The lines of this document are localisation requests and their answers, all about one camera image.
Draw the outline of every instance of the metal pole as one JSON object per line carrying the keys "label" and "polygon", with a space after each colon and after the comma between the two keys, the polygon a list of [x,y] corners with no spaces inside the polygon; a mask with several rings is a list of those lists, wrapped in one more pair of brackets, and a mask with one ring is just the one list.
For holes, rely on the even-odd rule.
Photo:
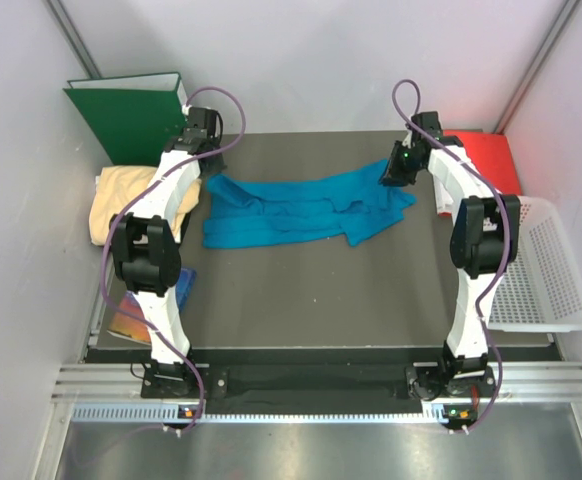
{"label": "metal pole", "polygon": [[71,20],[71,17],[69,16],[67,9],[64,7],[62,0],[44,0],[44,3],[47,5],[49,11],[58,22],[58,26],[60,27],[60,30],[62,30],[62,34],[67,39],[67,42],[69,42],[71,50],[73,50],[73,53],[82,65],[85,73],[91,79],[102,78],[102,74],[100,73],[98,66],[95,64],[95,61],[84,44],[82,37],[78,33],[78,30],[75,28],[73,20]]}
{"label": "metal pole", "polygon": [[581,3],[582,0],[566,0],[562,4],[560,11],[551,24],[551,27],[549,28],[546,36],[544,37],[544,40],[542,40],[540,47],[531,60],[531,63],[524,72],[524,75],[522,75],[518,86],[509,98],[509,101],[507,102],[502,115],[500,115],[500,119],[498,120],[493,133],[504,133],[507,126],[511,122],[513,115],[517,112],[520,104],[522,103],[522,100],[524,100],[527,93],[531,89],[533,82],[538,77],[538,74],[546,63],[547,58],[549,58],[549,55],[555,49],[558,40],[564,33],[564,30],[569,24],[569,21],[573,18],[576,9],[578,6],[580,6]]}

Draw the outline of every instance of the folded beige cloth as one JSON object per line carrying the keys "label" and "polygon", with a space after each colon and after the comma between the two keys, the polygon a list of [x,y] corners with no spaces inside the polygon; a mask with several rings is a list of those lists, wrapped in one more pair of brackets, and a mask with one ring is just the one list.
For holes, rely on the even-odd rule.
{"label": "folded beige cloth", "polygon": [[[89,231],[94,245],[104,245],[109,234],[109,222],[111,222],[113,215],[119,213],[149,186],[156,170],[155,167],[134,166],[105,167],[102,169],[89,214]],[[200,180],[197,179],[191,184],[180,208],[178,208],[175,222],[171,227],[176,241],[180,238],[180,226],[184,216],[198,204],[200,183]]]}

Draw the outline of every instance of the crumpled blue towel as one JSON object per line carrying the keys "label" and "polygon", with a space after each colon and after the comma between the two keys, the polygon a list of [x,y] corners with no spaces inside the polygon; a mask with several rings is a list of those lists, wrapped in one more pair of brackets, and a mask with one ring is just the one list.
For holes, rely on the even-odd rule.
{"label": "crumpled blue towel", "polygon": [[244,248],[308,242],[344,233],[351,246],[404,218],[416,202],[378,179],[387,160],[322,180],[289,183],[236,182],[225,175],[207,181],[211,216],[203,245]]}

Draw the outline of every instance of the white plastic basket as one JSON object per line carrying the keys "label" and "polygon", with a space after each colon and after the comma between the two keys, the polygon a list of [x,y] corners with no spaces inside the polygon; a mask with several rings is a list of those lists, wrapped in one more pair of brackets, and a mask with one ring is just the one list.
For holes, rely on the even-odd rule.
{"label": "white plastic basket", "polygon": [[489,328],[582,330],[582,279],[558,212],[541,198],[520,202],[518,256],[495,294]]}

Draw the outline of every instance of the green binder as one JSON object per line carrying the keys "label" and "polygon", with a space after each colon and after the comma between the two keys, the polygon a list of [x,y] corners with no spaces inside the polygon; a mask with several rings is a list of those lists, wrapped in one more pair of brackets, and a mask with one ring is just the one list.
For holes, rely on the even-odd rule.
{"label": "green binder", "polygon": [[64,91],[114,165],[157,166],[167,140],[186,126],[179,73],[68,83]]}

